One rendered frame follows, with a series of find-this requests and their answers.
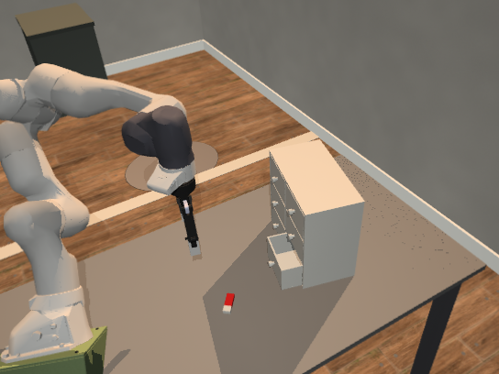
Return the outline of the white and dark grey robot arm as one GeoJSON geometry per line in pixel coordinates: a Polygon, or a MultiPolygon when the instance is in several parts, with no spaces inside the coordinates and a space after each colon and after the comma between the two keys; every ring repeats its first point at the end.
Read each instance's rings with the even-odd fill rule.
{"type": "Polygon", "coordinates": [[[26,253],[37,290],[29,300],[32,310],[12,330],[1,362],[68,351],[94,337],[77,259],[61,241],[88,226],[89,211],[55,177],[38,132],[48,131],[62,113],[84,118],[119,107],[138,112],[121,128],[126,147],[158,159],[149,189],[170,195],[194,178],[186,109],[173,96],[47,63],[36,66],[24,81],[0,80],[0,120],[7,120],[0,124],[0,161],[11,188],[28,200],[5,213],[4,230],[26,253]]]}

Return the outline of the white chest of drawers with wooden top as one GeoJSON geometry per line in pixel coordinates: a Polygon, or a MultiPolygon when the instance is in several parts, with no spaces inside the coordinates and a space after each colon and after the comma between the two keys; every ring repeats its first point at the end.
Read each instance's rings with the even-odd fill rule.
{"type": "Polygon", "coordinates": [[[303,285],[355,276],[364,200],[321,140],[270,149],[304,216],[303,285]]]}

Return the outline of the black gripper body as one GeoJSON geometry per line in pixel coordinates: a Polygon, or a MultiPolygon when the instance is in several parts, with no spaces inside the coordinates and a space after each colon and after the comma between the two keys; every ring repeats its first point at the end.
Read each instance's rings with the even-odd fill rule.
{"type": "Polygon", "coordinates": [[[177,196],[180,199],[181,207],[183,207],[183,201],[186,200],[188,205],[190,205],[188,195],[192,193],[195,189],[195,177],[188,182],[183,183],[174,192],[171,193],[173,196],[177,196]]]}

